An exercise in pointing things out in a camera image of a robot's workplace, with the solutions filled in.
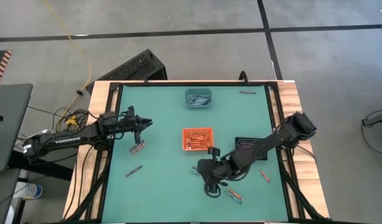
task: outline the wooden table frame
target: wooden table frame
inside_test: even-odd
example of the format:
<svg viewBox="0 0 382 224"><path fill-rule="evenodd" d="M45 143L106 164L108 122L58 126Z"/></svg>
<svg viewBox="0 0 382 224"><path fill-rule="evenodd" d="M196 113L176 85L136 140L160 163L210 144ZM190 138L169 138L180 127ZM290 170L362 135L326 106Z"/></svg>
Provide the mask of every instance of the wooden table frame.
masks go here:
<svg viewBox="0 0 382 224"><path fill-rule="evenodd" d="M116 111L119 104L116 103L118 99L118 86L120 84L128 85L211 85L215 83L217 85L247 85L247 81L243 80L156 80L148 81L98 81L95 82L93 93L91 94L91 100L89 105L89 111L91 114L98 116L106 111ZM276 126L285 117L292 115L296 111L301 112L302 108L299 101L299 96L297 94L296 84L294 81L273 81L273 80L251 80L251 83L261 83L270 86L268 88L269 97L268 103L269 107L272 108L272 113L274 115L272 119L273 126ZM87 124L95 121L95 118L89 116ZM312 148L310 141L303 141L299 144L303 148L306 148L312 153ZM75 185L75 179L72 175L72 181L68 191L67 202L65 204L64 213L67 212L69 217L78 204L83 201L87 193L90 191L91 184L94 182L98 175L103 170L108 152L97 152L92 150L88 157L85 158L87 151L90 146L80 146L78 150L77 157L77 178L78 181ZM289 151L281 151L282 158L287 159L290 156ZM82 171L82 165L84 163L85 170ZM315 165L315 161L311 156L303 151L295 149L293 158L289 159L288 162L284 163L287 171L291 174L292 179L298 183L300 190L303 192L305 197L309 202L315 207L315 209L323 216L328 217L327 206L324 199L324 194L322 192L322 187ZM80 188L80 177L83 173L83 184L82 189ZM105 192L107 182L100 187L97 191L93 204L88 207L86 212L83 214L83 218L101 218L104 200L101 199L101 191ZM305 213L301 207L301 204L296 200L293 191L287 186L284 189L288 217L293 218L304 218Z"/></svg>

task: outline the gray tile floor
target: gray tile floor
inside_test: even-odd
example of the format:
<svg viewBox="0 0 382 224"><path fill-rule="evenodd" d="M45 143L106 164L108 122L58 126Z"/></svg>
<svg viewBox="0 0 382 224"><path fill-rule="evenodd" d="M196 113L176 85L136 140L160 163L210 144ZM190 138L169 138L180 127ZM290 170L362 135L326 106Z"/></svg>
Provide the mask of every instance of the gray tile floor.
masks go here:
<svg viewBox="0 0 382 224"><path fill-rule="evenodd" d="M187 29L261 28L255 0L52 1L73 34ZM382 24L382 0L264 0L271 27ZM42 1L0 1L0 37L65 35ZM382 155L361 140L360 120L382 109L382 29L274 33L284 79L296 80L305 112L319 132L312 140L330 216L382 223ZM170 79L275 79L263 33L77 40L93 80L145 49L166 65ZM32 83L30 105L66 106L87 78L86 64L67 41L4 42L12 49L2 84ZM85 95L75 107L87 108ZM24 134L50 128L52 117L28 110ZM382 126L366 130L382 150ZM73 151L49 154L58 159ZM62 162L73 167L74 160ZM40 200L27 202L23 221L60 220L68 182L44 179Z"/></svg>

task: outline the black floor stripe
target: black floor stripe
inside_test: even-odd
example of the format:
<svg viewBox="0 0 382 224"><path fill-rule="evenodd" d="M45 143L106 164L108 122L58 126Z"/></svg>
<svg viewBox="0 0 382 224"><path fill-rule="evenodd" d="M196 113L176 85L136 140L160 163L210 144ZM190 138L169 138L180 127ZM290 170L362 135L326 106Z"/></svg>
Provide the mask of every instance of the black floor stripe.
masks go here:
<svg viewBox="0 0 382 224"><path fill-rule="evenodd" d="M162 31L162 32L134 32L122 34L86 34L72 35L74 40L87 39L112 39L126 37L165 37L177 35L207 35L207 34L248 34L264 32L259 28L240 28L240 29L210 29L210 30L179 30L179 31ZM28 42L28 41L44 41L44 40L67 40L66 35L58 36L42 36L42 37L1 37L0 42Z"/></svg>
<svg viewBox="0 0 382 224"><path fill-rule="evenodd" d="M267 19L266 10L264 9L263 0L257 0L257 1L258 1L259 10L260 10L261 21L263 22L264 34L266 34L268 50L270 53L271 61L273 63L274 73L278 80L282 80L282 73L281 73L281 69L279 68L277 53L274 47L273 37L271 37L270 26L268 25L268 19Z"/></svg>
<svg viewBox="0 0 382 224"><path fill-rule="evenodd" d="M352 26L321 26L321 27L283 27L271 28L271 32L307 32L307 31L331 31L331 30L364 30L382 29L382 24L377 25L352 25Z"/></svg>

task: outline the concrete floor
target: concrete floor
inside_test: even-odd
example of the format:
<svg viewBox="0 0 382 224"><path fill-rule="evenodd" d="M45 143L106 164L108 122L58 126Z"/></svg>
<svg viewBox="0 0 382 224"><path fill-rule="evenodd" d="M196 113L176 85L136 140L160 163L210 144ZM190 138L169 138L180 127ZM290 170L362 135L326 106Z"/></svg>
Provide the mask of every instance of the concrete floor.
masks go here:
<svg viewBox="0 0 382 224"><path fill-rule="evenodd" d="M73 34L162 30L261 28L255 0L117 1L50 0ZM382 0L265 0L271 27L382 24ZM0 1L0 37L64 35L40 0ZM305 112L319 132L312 139L330 216L382 223L382 155L368 149L360 121L382 109L382 29L273 33L284 79L296 80ZM256 34L188 35L77 40L93 79L151 49L170 79L275 79L266 38ZM87 78L86 64L67 41L4 42L13 50L2 84L32 83L30 105L48 111L66 106ZM85 95L77 108L87 108ZM32 134L52 117L28 110L21 128ZM382 150L382 126L366 130ZM73 153L60 151L47 159ZM74 160L62 164L73 167ZM41 180L43 199L27 202L23 221L58 221L68 182Z"/></svg>

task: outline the black table border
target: black table border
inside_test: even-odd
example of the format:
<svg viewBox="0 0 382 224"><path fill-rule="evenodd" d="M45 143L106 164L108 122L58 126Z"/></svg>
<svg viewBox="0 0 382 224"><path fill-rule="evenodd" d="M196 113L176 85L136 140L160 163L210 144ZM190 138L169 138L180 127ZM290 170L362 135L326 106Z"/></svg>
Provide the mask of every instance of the black table border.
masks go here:
<svg viewBox="0 0 382 224"><path fill-rule="evenodd" d="M187 81L186 82L176 82L176 81L173 81L173 82L160 82L160 83L157 83L157 82L149 83L147 81L138 82L138 83L111 82L109 84L109 94L108 94L108 100L106 103L105 111L110 111L111 104L112 104L112 101L114 99L114 91L117 90L118 95L116 96L116 105L115 105L115 111L114 112L119 113L119 107L120 107L120 102L121 102L121 97L122 97L124 86L264 86L264 90L265 90L266 98L267 98L268 110L269 110L269 117L270 117L270 121L271 121L271 127L274 129L276 127L276 122L275 122L275 117L274 117L272 97L270 94L270 90L272 90L274 92L274 96L275 96L274 99L275 99L276 104L277 104L280 121L282 121L284 119L284 113L282 110L281 98L279 95L279 88L278 88L277 82L275 82L275 81L247 81L247 80L245 82L237 82L237 81L234 81L234 82L220 82L220 81L217 81L217 82L187 82ZM108 164L108 170L107 170L108 177L102 185L102 191L101 191L101 195L100 195L100 202L98 205L98 213L97 213L97 219L99 219L99 220L101 220L102 216L103 216L103 209L104 209L104 203L105 203L105 197L106 197L106 188L107 188L108 179L109 179L109 167L110 167L110 163L111 163L112 152L113 152L113 145L111 146L111 150L108 151L108 155L106 158L106 162L109 163ZM278 158L278 164L279 164L280 162L283 162L281 150L277 148L276 152L277 152L277 158ZM96 163L95 163L95 167L93 169L93 178L91 181L92 185L96 182L96 180L98 178L98 173L99 173L99 169L101 166L102 154L103 153L101 151L97 152ZM290 158L287 161L288 166L290 168L289 172L291 174L291 177L297 183L296 169L294 167L294 161L293 161L292 157L289 157L290 156L289 154L287 154L287 156L288 156L288 158ZM285 199L285 204L286 204L287 216L288 216L288 218L294 218L293 213L292 213L291 200L289 198L289 192L288 192L287 184L286 184L286 181L284 179L284 174L282 172L280 172L280 176L281 176L281 182L282 182L282 190L284 191L284 199ZM93 203L91 203L88 206L88 208L86 210L85 219L91 218L92 207L93 207ZM303 214L303 216L304 216L304 210L303 209L302 210L298 209L298 210L299 210L298 211L299 215Z"/></svg>

